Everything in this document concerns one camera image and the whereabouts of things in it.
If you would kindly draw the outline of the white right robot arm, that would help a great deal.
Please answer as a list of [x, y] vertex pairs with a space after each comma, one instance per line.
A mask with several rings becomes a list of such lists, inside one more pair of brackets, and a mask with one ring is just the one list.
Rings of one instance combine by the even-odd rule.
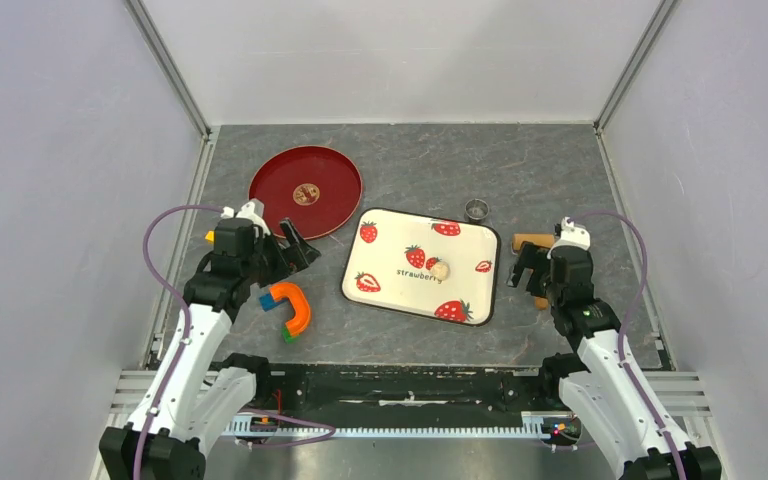
[[721, 461], [698, 446], [655, 395], [620, 336], [613, 308], [595, 295], [593, 260], [577, 246], [520, 242], [508, 284], [547, 303], [569, 354], [546, 358], [537, 392], [551, 408], [569, 407], [618, 479], [719, 479]]

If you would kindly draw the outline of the wooden dough roller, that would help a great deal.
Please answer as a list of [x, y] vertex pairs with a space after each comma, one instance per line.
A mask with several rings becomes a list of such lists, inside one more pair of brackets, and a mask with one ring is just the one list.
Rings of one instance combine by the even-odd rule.
[[[552, 234], [543, 233], [516, 233], [512, 236], [512, 252], [518, 254], [524, 243], [533, 243], [541, 248], [551, 248], [555, 243], [555, 237]], [[535, 307], [539, 311], [546, 311], [549, 309], [549, 301], [543, 297], [536, 297]]]

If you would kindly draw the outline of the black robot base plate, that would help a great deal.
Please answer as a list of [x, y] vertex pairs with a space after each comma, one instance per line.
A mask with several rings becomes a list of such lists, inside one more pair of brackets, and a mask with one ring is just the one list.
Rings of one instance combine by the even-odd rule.
[[248, 407], [337, 428], [516, 427], [575, 418], [536, 368], [262, 363]]

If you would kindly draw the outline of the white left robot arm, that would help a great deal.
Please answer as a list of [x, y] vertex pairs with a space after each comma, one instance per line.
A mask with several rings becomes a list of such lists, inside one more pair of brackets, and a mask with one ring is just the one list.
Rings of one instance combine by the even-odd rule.
[[245, 405], [274, 393], [263, 357], [233, 354], [210, 387], [203, 381], [254, 285], [267, 287], [309, 267], [320, 252], [288, 218], [276, 237], [252, 218], [221, 220], [211, 251], [186, 282], [170, 352], [122, 427], [108, 427], [99, 452], [112, 479], [201, 479], [219, 436]]

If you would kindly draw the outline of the white strawberry enamel tray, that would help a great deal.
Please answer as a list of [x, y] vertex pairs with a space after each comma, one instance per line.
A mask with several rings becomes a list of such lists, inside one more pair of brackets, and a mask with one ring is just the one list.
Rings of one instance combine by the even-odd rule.
[[[384, 208], [359, 219], [341, 282], [357, 304], [478, 327], [492, 319], [501, 240], [491, 228]], [[429, 269], [446, 262], [450, 277]]]

